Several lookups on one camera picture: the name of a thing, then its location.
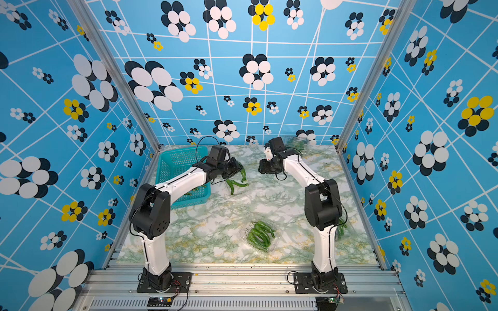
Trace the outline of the clear clamshell with peppers middle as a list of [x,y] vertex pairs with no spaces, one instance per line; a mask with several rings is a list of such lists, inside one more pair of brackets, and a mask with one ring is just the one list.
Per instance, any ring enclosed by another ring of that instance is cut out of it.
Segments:
[[228,186],[228,189],[230,190],[230,195],[232,196],[235,194],[236,188],[245,188],[250,185],[247,180],[247,175],[244,167],[240,170],[240,175],[241,175],[240,181],[237,181],[233,178],[224,180],[224,183]]

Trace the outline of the clear clamshell with peppers front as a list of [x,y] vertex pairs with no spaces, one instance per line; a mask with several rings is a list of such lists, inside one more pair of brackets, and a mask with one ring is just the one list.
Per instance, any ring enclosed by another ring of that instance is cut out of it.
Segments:
[[270,253],[277,246],[280,239],[280,232],[271,221],[257,218],[243,226],[240,237],[247,245],[255,250]]

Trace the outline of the green peppers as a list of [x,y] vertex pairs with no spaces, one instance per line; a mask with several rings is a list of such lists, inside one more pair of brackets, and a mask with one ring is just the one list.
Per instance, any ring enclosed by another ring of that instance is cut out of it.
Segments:
[[186,196],[203,196],[206,194],[207,187],[205,185],[196,187],[187,193],[185,193]]

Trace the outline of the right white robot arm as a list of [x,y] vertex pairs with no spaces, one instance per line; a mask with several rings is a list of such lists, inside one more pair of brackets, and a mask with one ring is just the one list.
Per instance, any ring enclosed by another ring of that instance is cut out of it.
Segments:
[[281,137],[265,145],[265,159],[259,162],[261,174],[292,176],[304,189],[304,214],[314,234],[311,264],[313,286],[319,292],[341,289],[341,274],[335,259],[335,234],[344,208],[334,179],[325,179],[304,163],[299,151],[285,146]]

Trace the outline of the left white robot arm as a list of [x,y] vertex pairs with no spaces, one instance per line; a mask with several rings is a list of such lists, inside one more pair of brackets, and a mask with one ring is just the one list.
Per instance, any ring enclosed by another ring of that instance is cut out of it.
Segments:
[[172,276],[172,266],[165,248],[165,232],[171,223],[171,206],[191,190],[207,185],[217,177],[228,180],[243,170],[227,147],[215,145],[210,153],[188,170],[163,183],[143,184],[132,206],[130,230],[141,238],[145,264],[142,271],[146,288],[166,292],[180,286]]

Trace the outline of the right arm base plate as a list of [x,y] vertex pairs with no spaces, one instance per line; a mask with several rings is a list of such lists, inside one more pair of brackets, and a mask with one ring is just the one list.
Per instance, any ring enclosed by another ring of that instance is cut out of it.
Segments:
[[294,290],[297,294],[347,294],[348,287],[343,273],[338,274],[338,279],[326,283],[321,288],[315,285],[311,273],[294,273]]

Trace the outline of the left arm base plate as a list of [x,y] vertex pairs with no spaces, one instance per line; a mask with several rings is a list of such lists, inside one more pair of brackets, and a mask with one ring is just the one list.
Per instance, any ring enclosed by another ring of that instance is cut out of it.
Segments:
[[140,294],[174,294],[187,293],[191,286],[192,273],[167,273],[156,276],[149,272],[141,272],[138,276],[137,293]]

